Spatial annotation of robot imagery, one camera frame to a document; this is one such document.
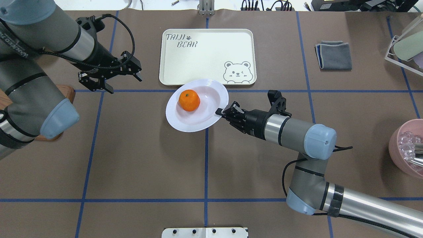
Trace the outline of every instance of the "orange fruit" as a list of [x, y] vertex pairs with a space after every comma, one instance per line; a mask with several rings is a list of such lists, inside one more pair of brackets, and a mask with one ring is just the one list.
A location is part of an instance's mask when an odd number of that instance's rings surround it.
[[185, 111], [194, 111], [200, 105], [200, 97], [194, 90], [185, 90], [179, 95], [179, 105]]

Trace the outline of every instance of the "gray cloth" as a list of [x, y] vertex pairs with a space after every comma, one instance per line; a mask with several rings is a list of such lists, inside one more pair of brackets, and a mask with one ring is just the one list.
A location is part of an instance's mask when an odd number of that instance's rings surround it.
[[342, 41], [322, 41], [316, 45], [316, 55], [321, 69], [352, 69], [348, 43]]

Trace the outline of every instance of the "tray with bear drawing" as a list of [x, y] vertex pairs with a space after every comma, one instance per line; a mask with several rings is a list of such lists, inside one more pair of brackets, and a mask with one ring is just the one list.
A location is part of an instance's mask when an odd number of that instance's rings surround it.
[[224, 85], [256, 81], [253, 33], [248, 29], [168, 29], [163, 32], [159, 80], [184, 85], [208, 78]]

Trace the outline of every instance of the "bear drawing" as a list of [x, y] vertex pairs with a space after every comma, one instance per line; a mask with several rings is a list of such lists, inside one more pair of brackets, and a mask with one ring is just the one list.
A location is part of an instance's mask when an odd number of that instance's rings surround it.
[[249, 83], [253, 79], [253, 74], [250, 71], [251, 64], [247, 61], [242, 64], [234, 64], [230, 61], [225, 63], [226, 71], [223, 74], [223, 79], [228, 83]]

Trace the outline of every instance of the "wooden cutting board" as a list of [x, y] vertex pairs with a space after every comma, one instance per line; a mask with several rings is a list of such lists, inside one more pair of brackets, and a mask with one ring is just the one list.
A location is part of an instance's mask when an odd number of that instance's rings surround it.
[[[62, 92], [62, 94], [65, 97], [67, 97], [69, 99], [69, 101], [71, 101], [71, 103], [74, 103], [75, 90], [71, 86], [67, 86], [67, 85], [56, 85], [56, 86]], [[3, 91], [0, 90], [0, 109], [4, 110], [4, 108], [9, 106], [10, 104], [12, 104], [12, 101], [9, 99], [9, 97]], [[59, 137], [61, 137], [62, 134], [63, 133], [60, 133], [55, 138], [50, 139], [50, 140], [45, 138], [42, 135], [37, 136], [35, 139], [38, 140], [38, 141], [55, 141], [55, 140], [59, 139]]]

